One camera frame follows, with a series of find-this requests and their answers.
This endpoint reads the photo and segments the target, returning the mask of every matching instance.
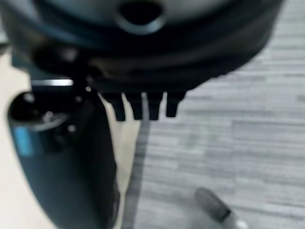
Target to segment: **gray carpet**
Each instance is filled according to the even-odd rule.
[[[142,124],[123,228],[217,228],[194,200],[202,186],[253,229],[305,228],[304,0],[287,1],[251,63],[189,92],[176,119]]]

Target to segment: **silver metal part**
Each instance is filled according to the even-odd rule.
[[[35,102],[35,97],[32,93],[24,94],[23,99],[30,104]]]
[[[74,126],[74,125],[68,126],[68,131],[69,131],[70,133],[74,133],[74,132],[76,131],[76,126]]]
[[[32,80],[32,86],[73,86],[73,80]]]
[[[166,23],[166,18],[163,15],[158,16],[156,19],[145,25],[133,24],[120,13],[116,14],[115,19],[123,30],[136,35],[147,35],[157,32]]]
[[[46,112],[46,114],[43,116],[44,122],[46,122],[46,123],[50,122],[52,117],[53,117],[53,115],[54,114],[51,111]]]
[[[248,224],[238,218],[235,213],[226,218],[221,225],[223,229],[249,229]]]

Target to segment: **black cylindrical housing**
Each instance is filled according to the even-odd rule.
[[[54,113],[42,123],[24,95],[12,102],[8,121],[39,204],[60,229],[111,228],[120,194],[102,103],[84,103],[75,114]]]

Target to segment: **black plastic part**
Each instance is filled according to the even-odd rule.
[[[236,0],[209,17],[164,27],[148,36],[93,26],[54,9],[46,1],[30,1],[37,17],[29,17],[12,1],[3,0],[1,14],[13,46],[50,72],[73,77],[97,60],[116,82],[183,84],[190,80],[205,82],[249,61],[270,38],[282,2]],[[66,48],[78,52],[75,61],[65,62],[57,55]],[[230,66],[232,58],[240,60],[238,65]],[[211,62],[219,64],[213,64],[214,70],[219,69],[216,73],[211,72]]]
[[[109,102],[114,109],[117,121],[123,122],[126,120],[124,103],[121,93],[103,93],[103,98]]]
[[[163,99],[163,93],[147,93],[149,119],[159,120],[160,103]]]
[[[177,116],[178,105],[184,99],[185,95],[186,92],[167,93],[166,117],[175,118]]]
[[[42,71],[15,50],[12,52],[12,64],[14,67],[29,73],[35,106],[42,112],[52,110],[70,113],[81,105],[76,97],[81,98],[82,101],[90,97],[85,90],[84,77],[75,77],[72,80],[67,76]]]
[[[232,213],[231,209],[207,188],[197,189],[195,199],[198,206],[218,223],[223,223]]]
[[[135,120],[143,119],[143,104],[141,93],[125,93],[126,99],[130,103]]]
[[[113,228],[120,194],[102,103],[85,102],[57,125],[41,128],[31,112],[25,112],[33,105],[27,108],[23,96],[12,102],[8,121],[22,168],[43,210],[60,229]]]

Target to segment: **small cylindrical object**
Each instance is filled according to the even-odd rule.
[[[159,120],[160,103],[163,93],[147,93],[149,118],[152,121]]]
[[[199,188],[195,193],[197,204],[223,229],[249,229],[247,223],[237,215],[211,190]]]

